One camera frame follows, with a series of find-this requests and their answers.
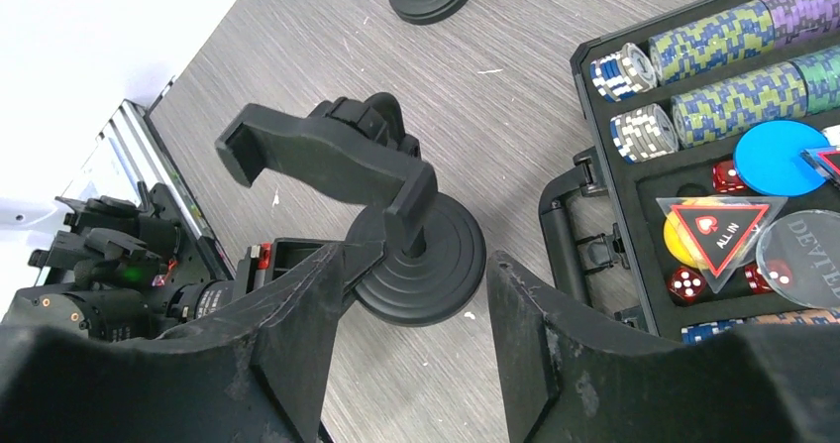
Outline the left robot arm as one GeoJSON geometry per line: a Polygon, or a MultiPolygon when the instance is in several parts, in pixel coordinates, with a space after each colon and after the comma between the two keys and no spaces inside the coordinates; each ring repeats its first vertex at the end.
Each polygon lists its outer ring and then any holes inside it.
{"type": "Polygon", "coordinates": [[[29,258],[47,278],[18,289],[2,323],[104,342],[154,339],[279,279],[325,245],[276,239],[247,248],[232,266],[214,238],[189,228],[167,186],[139,182],[138,190],[138,204],[59,198],[63,227],[29,258]]]}

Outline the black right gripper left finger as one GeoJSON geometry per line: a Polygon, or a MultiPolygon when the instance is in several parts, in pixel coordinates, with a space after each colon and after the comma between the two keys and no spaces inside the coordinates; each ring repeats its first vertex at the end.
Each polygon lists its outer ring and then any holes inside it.
{"type": "Polygon", "coordinates": [[[154,340],[1,330],[5,442],[325,442],[342,246],[154,340]]]}

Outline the small-clamp black phone stand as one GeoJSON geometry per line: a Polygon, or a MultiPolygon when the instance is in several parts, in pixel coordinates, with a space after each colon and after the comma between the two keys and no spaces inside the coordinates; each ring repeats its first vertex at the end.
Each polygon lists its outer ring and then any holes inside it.
{"type": "Polygon", "coordinates": [[[437,324],[477,292],[486,259],[482,231],[460,201],[439,189],[392,94],[325,101],[304,117],[250,103],[215,149],[242,186],[270,169],[360,207],[344,243],[376,247],[351,286],[377,318],[407,327],[437,324]]]}

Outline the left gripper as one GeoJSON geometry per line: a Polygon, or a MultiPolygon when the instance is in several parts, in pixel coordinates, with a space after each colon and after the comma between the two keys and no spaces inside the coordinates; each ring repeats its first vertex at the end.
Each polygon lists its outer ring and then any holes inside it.
{"type": "Polygon", "coordinates": [[[385,258],[383,241],[346,243],[336,240],[278,238],[271,243],[252,245],[239,260],[234,278],[234,297],[247,294],[282,277],[309,256],[327,245],[339,245],[344,257],[344,309],[356,301],[355,288],[385,258]]]}

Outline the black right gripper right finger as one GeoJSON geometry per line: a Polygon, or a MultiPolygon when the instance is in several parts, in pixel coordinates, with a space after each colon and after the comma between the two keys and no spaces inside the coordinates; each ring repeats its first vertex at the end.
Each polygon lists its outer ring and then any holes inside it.
{"type": "Polygon", "coordinates": [[[835,442],[839,329],[748,324],[686,346],[486,266],[512,442],[835,442]]]}

